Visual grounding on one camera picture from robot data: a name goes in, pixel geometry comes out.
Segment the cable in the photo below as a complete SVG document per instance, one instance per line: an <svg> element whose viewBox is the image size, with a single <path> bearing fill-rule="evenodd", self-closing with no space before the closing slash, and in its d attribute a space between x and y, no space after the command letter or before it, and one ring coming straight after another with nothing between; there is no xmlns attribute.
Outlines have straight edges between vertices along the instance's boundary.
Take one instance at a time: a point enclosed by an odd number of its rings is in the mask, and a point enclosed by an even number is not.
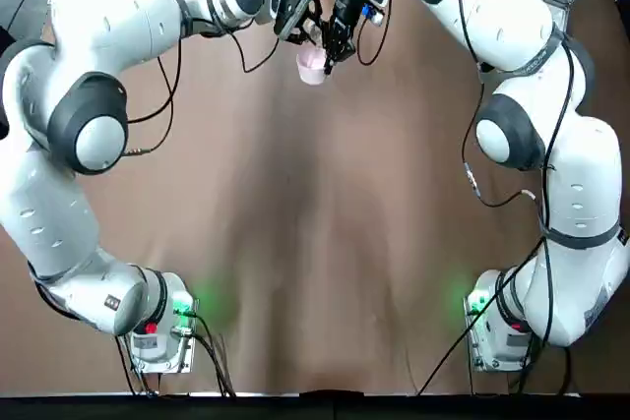
<svg viewBox="0 0 630 420"><path fill-rule="evenodd" d="M512 281L512 279L514 277L516 277L516 275L525 267L525 265L528 263L528 261L534 256L534 254L538 251L538 248L540 248L540 245L542 244L542 238L540 238L538 240L538 242L535 244L534 248L530 251L530 253L526 256L526 258L523 260L522 263L520 263L517 268L509 275L509 277L506 277L505 280L503 281L503 283L498 287L497 290L495 290L494 294L492 295L492 297L490 297L490 299L488 300L488 302L485 304L485 306L479 311L479 313L477 314L477 316L474 318L474 320L472 321L472 323L470 325L468 325L466 327L466 329L462 332L462 334L460 334L460 336L458 336L458 338L455 340L455 342L451 345L451 347L447 350L446 354L444 356L442 356L442 359L440 360L440 362L437 364L437 366L435 367L435 369L433 369L433 371L431 372L431 374L429 375L428 379L424 382L424 384L422 385L422 387L420 388L420 390L418 391L418 395L422 395L424 393L424 391L426 390L426 388L429 386L429 384L431 384L431 381L433 381L433 378L435 377L435 375L438 373L438 371L440 370L440 368L442 368L442 366L444 365L444 363L446 362L446 360L449 358L449 356L451 355L451 353L453 351L455 351L455 348L457 348L457 346L460 344L460 342L462 342L462 340L469 334L469 332L474 328L475 324L479 321L479 319L483 316L483 314L485 313L485 311L490 307L490 305L492 304L492 302L494 302L496 300L496 298L498 297L498 295L503 291L503 289L505 287L508 286L508 284Z"/></svg>
<svg viewBox="0 0 630 420"><path fill-rule="evenodd" d="M469 366L469 387L471 389L471 395L474 395L473 366L471 365L471 341L468 337L466 337L466 356L469 358L469 362L467 363Z"/></svg>
<svg viewBox="0 0 630 420"><path fill-rule="evenodd" d="M356 39L356 57L358 58L358 62L363 66L371 66L376 62L378 56L381 54L381 50L383 49L383 45L385 44L385 38L387 37L387 30L390 27L390 19L392 18L392 0L389 0L389 5L387 6L387 20L385 21L385 29L383 30L383 36L381 36L381 42L376 49L376 53L372 57L372 59L368 61L364 61L361 58L361 34L363 33L363 27L365 27L365 23L367 22L367 18L363 19L363 23L361 24L361 28L358 31L358 38Z"/></svg>
<svg viewBox="0 0 630 420"><path fill-rule="evenodd" d="M157 59L157 63L159 64L159 69L161 70L162 76L164 77L166 86L168 87L168 98L166 99L166 102L158 110L155 110L151 112L150 114L145 115L143 117L133 118L129 120L127 123L134 124L134 123L146 122L160 115L169 104L173 105L173 96L175 95L175 92L177 91L177 87L179 86L179 77L181 74L181 38L177 42L177 71L175 72L175 83L173 84L173 89L170 88L170 83L168 82L168 77L166 76L166 72L161 63L160 58Z"/></svg>
<svg viewBox="0 0 630 420"><path fill-rule="evenodd" d="M236 47L238 48L238 54L240 55L240 62L241 62L241 65L243 67L243 72L245 74L253 73L258 68L260 68L262 65L264 65L274 55L274 53L276 52L276 49L278 49L278 45L280 44L280 39L276 38L276 43L274 44L274 47L269 52L269 54L267 56L265 56L265 58L263 58L263 60L260 61L255 66L252 66L251 68L247 68L247 66L245 65L245 54L243 53L243 48L240 45L240 42L238 41L238 38L236 38L236 35L234 34L235 31L245 30L245 28L243 28L243 29L236 29L236 30L228 29L225 25L222 24L222 22L219 19L219 17L217 16L216 12L211 10L210 11L210 15L211 15L211 17L213 17L213 21L214 22L209 22L206 19L199 19L199 18L192 19L192 22L193 23L199 22L199 23L203 23L203 24L206 24L206 25L210 25L212 27L217 27L220 30L221 33L228 34L234 40L234 43L236 43Z"/></svg>
<svg viewBox="0 0 630 420"><path fill-rule="evenodd" d="M560 390L557 395L565 395L569 387L571 386L571 381L573 379L573 362L571 360L571 349L568 346L563 348L564 350L564 377L562 378L562 386L560 386Z"/></svg>
<svg viewBox="0 0 630 420"><path fill-rule="evenodd" d="M11 16L11 20L9 21L9 25L7 25L7 31L11 30L11 26L13 25L13 22L16 20L16 17L18 17L18 13L20 12L20 9L22 9L22 6L24 5L25 1L26 0L21 0L20 4L18 4L18 7L16 8L16 11Z"/></svg>
<svg viewBox="0 0 630 420"><path fill-rule="evenodd" d="M471 42L471 38L469 36L468 26L466 25L466 15L464 13L464 1L463 0L458 0L458 7L459 7L459 11L460 11L460 22L462 23L462 33L464 35L464 41L466 42L466 46L469 49L469 53L471 54L472 60L476 64L477 68L479 70L481 70L482 67L481 67L481 64L479 63L479 58L476 55L476 52L474 51L473 43ZM509 196L507 199L505 199L505 200L503 200L501 202L498 202L498 203L488 202L481 195L481 192L480 192L480 190L478 188L478 185L476 184L476 180L474 179L473 171L471 170L470 165L466 161L466 143L467 143L469 135L471 133L471 129L473 128L474 119L476 118L476 115L477 115L478 111L480 110L481 105L483 104L483 96L484 96L484 94L485 94L485 84L481 83L481 89L479 91L479 99L477 101L476 107L474 108L474 113L472 114L471 121L470 121L470 123L469 123L469 125L468 125L468 127L466 129L466 132L464 133L464 138L462 139L462 149L461 149L462 164L464 165L464 169L466 171L466 175L467 175L467 177L469 179L469 182L471 183L472 189L474 190L474 193L476 194L476 196L479 199L479 201L482 204L484 204L486 207L489 207L491 209L498 209L500 207L506 206L506 205L510 204L512 201L514 201L519 196L527 196L527 197L531 198L533 201L535 201L536 200L536 195L532 191L528 191L526 189L517 191L514 194L512 194L511 196Z"/></svg>
<svg viewBox="0 0 630 420"><path fill-rule="evenodd" d="M131 385L131 379L129 379L129 372L127 371L127 364L125 363L125 357L122 354L122 348L120 347L120 340L118 339L117 336L115 336L114 341L116 342L116 348L118 348L118 355L120 356L120 364L122 364L122 370L125 373L125 380L127 381L127 387L129 388L129 392L132 395L138 395L138 393L134 391L134 388Z"/></svg>
<svg viewBox="0 0 630 420"><path fill-rule="evenodd" d="M77 317L75 314L67 312L63 310L62 308L60 308L57 304L55 304L50 298L50 294L48 293L48 291L44 289L44 287L40 283L38 282L35 283L35 289L37 289L37 294L39 294L39 297L41 297L41 300L43 300L46 303L46 305L49 308L51 308L53 311L55 311L57 314L69 320L80 320L79 317Z"/></svg>
<svg viewBox="0 0 630 420"><path fill-rule="evenodd" d="M219 357L221 358L220 363L218 361L218 364L215 364L215 370L217 371L217 381L220 385L220 388L222 388L221 381L220 381L220 377L221 377L220 373L221 373L225 380L225 387L229 388L230 390L233 390L231 375L229 373L229 369L227 368L227 350L225 348L225 340L223 339L222 335L220 335L220 343L215 343L215 338L210 332L210 329L208 328L208 324L206 323L206 321L201 315L195 312L184 312L181 315L184 315L186 317L192 317L201 322L206 332L206 335L208 336L210 348L212 349L213 352L215 353L218 352Z"/></svg>
<svg viewBox="0 0 630 420"><path fill-rule="evenodd" d="M558 120L553 129L553 133L551 134L551 140L549 140L549 146L547 147L547 151L544 155L544 161L542 162L542 201L544 204L544 228L549 230L550 228L550 211L549 211L549 196L547 189L547 171L549 169L549 160L551 158L551 153L553 152L553 146L555 145L556 138L560 131L560 126L562 125L562 121L564 119L564 115L566 114L567 108L569 107L569 101L571 99L571 92L573 91L573 81L575 76L575 65L573 63L573 57L571 55L571 50L569 46L567 46L566 41L562 41L562 48L564 49L565 54L567 55L567 61L569 62L569 82L567 87L567 93L564 97L564 101L562 103L562 108L560 109L560 114L558 115ZM551 271L551 261L549 258L549 248L547 245L546 238L543 239L544 244L544 257L546 264L546 275L547 275L547 291L548 291L548 316L547 316L547 325L544 331L544 336L541 341L540 350L537 352L536 356L532 358L530 362L530 369L523 370L522 376L519 381L519 393L523 392L525 388L525 384L527 382L527 378L529 372L534 368L534 365L540 359L540 355L547 342L549 341L549 336L551 334L551 325L553 323L553 275Z"/></svg>
<svg viewBox="0 0 630 420"><path fill-rule="evenodd" d="M145 117L137 118L135 120L130 120L128 123L140 123L140 122L145 122L147 120L150 120L154 118L155 116L160 115L170 103L170 116L168 117L168 125L166 126L166 130L164 131L164 134L162 135L161 139L159 139L159 141L155 145L153 145L151 148L133 148L133 149L125 151L123 153L123 157L142 156L144 154L149 154L151 152L154 152L155 150L157 150L159 147L161 147L164 144L164 142L168 138L168 135L170 134L170 130L172 129L173 117L175 115L175 104L173 102L173 96L175 95L175 90L177 88L177 85L179 84L179 74L181 71L181 38L179 39L179 42L178 42L177 73L175 75L175 85L173 89L170 88L170 82L168 81L168 77L166 76L166 72L159 58L157 59L157 63L159 64L159 68L166 82L166 87L168 88L168 100L161 108L159 108L155 112L152 112Z"/></svg>
<svg viewBox="0 0 630 420"><path fill-rule="evenodd" d="M223 371L220 369L219 360L217 359L217 354L215 350L208 344L208 342L200 334L193 333L191 336L201 343L201 345L204 347L204 349L210 356L210 359L213 361L215 365L215 371L217 373L217 381L219 382L219 389L220 390L223 389L230 397L236 397L236 392L234 392L234 389L232 388L231 384L227 381Z"/></svg>

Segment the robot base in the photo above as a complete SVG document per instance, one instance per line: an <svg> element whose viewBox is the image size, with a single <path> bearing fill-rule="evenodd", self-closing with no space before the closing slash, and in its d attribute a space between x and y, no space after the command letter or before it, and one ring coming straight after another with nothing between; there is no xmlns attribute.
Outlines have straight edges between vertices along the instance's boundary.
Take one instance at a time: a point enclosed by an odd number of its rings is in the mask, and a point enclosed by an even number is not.
<svg viewBox="0 0 630 420"><path fill-rule="evenodd" d="M190 373L195 352L195 338L173 333L173 329L195 331L196 319L176 312L196 312L198 301L186 290L184 282L172 272L162 273L167 300L164 314L153 333L131 332L133 363L142 373Z"/></svg>
<svg viewBox="0 0 630 420"><path fill-rule="evenodd" d="M475 290L468 297L464 298L464 320L468 328L477 317L478 309L471 299L478 298L478 290ZM469 344L471 365L475 371L480 372L514 372L521 371L524 365L529 364L529 359L524 363L527 353L527 345L530 340L530 334L510 333L514 340L518 340L519 348L515 353L515 346L510 350L510 357L502 356L494 347L495 336L497 333L492 329L492 325L488 320L488 311L484 313L469 331L467 343Z"/></svg>

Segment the brown paper backdrop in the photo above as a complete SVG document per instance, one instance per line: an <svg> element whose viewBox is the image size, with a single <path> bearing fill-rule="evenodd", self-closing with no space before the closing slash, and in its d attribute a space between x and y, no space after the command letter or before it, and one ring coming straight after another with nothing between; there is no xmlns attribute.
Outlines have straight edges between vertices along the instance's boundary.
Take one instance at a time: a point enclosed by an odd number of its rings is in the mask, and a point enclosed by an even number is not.
<svg viewBox="0 0 630 420"><path fill-rule="evenodd" d="M412 391L406 352L421 385L461 331L461 299L478 275L519 263L536 241L530 201L486 209L462 170L478 94L466 50L417 0L394 0L394 10L377 63L351 59L319 88L299 81L291 45L243 75L229 38L184 41L166 144L82 178L107 251L175 270L203 296L237 390ZM367 30L366 55L381 34ZM613 0L579 0L572 31L598 67L591 109L617 130L628 169L630 49ZM274 43L269 28L240 37L248 64ZM170 74L175 60L165 55ZM130 116L166 95L155 63L123 82ZM166 118L132 126L131 145L154 143ZM538 190L535 173L489 163L474 142L469 155L487 199ZM111 337L49 312L4 233L0 258L0 391L126 390ZM624 284L574 345L580 390L629 390L629 301ZM557 390L562 367L548 349L531 389ZM474 383L505 391L506 378ZM164 377L162 388L213 390L204 353L193 375ZM429 390L468 391L463 346Z"/></svg>

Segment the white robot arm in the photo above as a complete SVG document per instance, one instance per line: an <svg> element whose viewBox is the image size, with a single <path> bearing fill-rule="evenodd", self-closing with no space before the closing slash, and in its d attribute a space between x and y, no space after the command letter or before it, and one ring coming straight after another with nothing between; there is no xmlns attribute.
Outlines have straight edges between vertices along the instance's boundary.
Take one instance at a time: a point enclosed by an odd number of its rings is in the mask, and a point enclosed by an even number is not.
<svg viewBox="0 0 630 420"><path fill-rule="evenodd" d="M628 272L630 247L619 224L619 143L609 125L576 112L592 91L593 63L554 25L542 0L461 0L462 12L460 0L422 1L462 45L472 47L479 62L507 78L475 124L481 149L499 164L543 167L573 71L547 164L548 226L541 224L553 281L552 320L547 258L540 246L471 333L477 369L520 370L532 332L543 338L550 323L548 341L570 345L593 324ZM336 1L323 35L334 39L325 43L328 74L353 53L351 38L365 3L371 0ZM469 322L515 270L490 270L479 278L466 301Z"/></svg>
<svg viewBox="0 0 630 420"><path fill-rule="evenodd" d="M75 172L105 172L124 152L122 71L196 32L220 36L249 19L270 22L280 3L51 0L55 44L18 42L0 60L9 127L0 141L0 221L45 294L97 330L130 333L144 372L186 371L185 341L172 331L189 326L180 313L193 310L193 298L177 275L99 247Z"/></svg>

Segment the green led light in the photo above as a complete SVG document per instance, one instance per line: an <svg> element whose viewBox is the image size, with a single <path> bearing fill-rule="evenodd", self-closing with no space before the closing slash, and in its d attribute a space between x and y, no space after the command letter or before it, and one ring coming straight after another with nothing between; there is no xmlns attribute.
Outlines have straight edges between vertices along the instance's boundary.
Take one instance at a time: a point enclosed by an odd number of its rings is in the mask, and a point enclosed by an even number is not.
<svg viewBox="0 0 630 420"><path fill-rule="evenodd" d="M486 302L490 299L487 290L474 290L469 295L469 304L471 305L471 311L480 312L485 306Z"/></svg>
<svg viewBox="0 0 630 420"><path fill-rule="evenodd" d="M173 300L173 313L174 314L186 314L192 312L192 307L188 303L188 301L174 299ZM190 326L190 317L185 315L179 316L179 324L180 327L188 328Z"/></svg>

